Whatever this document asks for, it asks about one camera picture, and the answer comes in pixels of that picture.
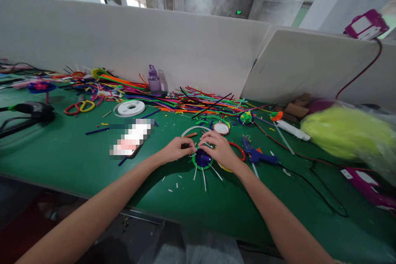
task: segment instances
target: hand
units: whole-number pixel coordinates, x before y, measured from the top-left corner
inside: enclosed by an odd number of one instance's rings
[[[211,149],[210,147],[204,145],[205,142],[214,144],[216,149]],[[202,135],[199,148],[204,150],[208,155],[232,172],[236,172],[238,169],[240,169],[242,167],[241,163],[244,164],[236,156],[230,147],[228,140],[225,137],[222,137],[216,131],[209,131]]]
[[[188,148],[182,148],[183,144],[187,144]],[[185,155],[193,154],[197,151],[191,138],[175,137],[166,147],[156,153],[161,165],[176,161]]]

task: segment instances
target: forearm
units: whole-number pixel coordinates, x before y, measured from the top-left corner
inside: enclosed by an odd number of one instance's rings
[[[334,263],[288,208],[243,163],[236,175],[263,217],[287,263]]]
[[[17,263],[76,262],[159,165],[156,155],[147,158],[69,215]]]

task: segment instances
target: plastic bag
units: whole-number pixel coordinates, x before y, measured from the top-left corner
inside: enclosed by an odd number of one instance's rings
[[[363,161],[396,186],[396,127],[391,123],[396,116],[334,105],[306,116],[300,129],[331,155]]]

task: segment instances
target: blue glue gun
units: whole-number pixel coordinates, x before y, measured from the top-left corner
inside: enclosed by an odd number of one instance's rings
[[[249,161],[253,164],[257,164],[259,161],[263,161],[270,164],[279,164],[277,156],[268,156],[256,151],[256,149],[250,143],[250,140],[242,134],[242,144],[245,153],[247,154]]]

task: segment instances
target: finger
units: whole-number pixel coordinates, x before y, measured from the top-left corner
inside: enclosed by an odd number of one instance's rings
[[[200,146],[199,148],[203,150],[205,153],[207,153],[209,156],[213,157],[214,150],[212,150],[210,147]]]
[[[221,140],[218,138],[208,136],[208,137],[202,138],[198,145],[200,146],[200,145],[204,144],[205,142],[212,143],[214,145],[218,145],[220,143],[220,141]]]
[[[197,150],[198,149],[196,147],[190,147],[190,148],[182,150],[182,152],[183,153],[186,152],[185,155],[190,155],[190,154],[195,153]]]
[[[222,136],[221,136],[218,132],[216,132],[216,131],[208,131],[208,132],[206,132],[204,135],[202,135],[202,138],[207,137],[207,136],[211,136],[211,137],[218,138],[218,139],[220,139],[220,138],[222,137]]]
[[[180,141],[181,144],[189,144],[191,147],[195,147],[194,141],[191,138],[182,137]]]

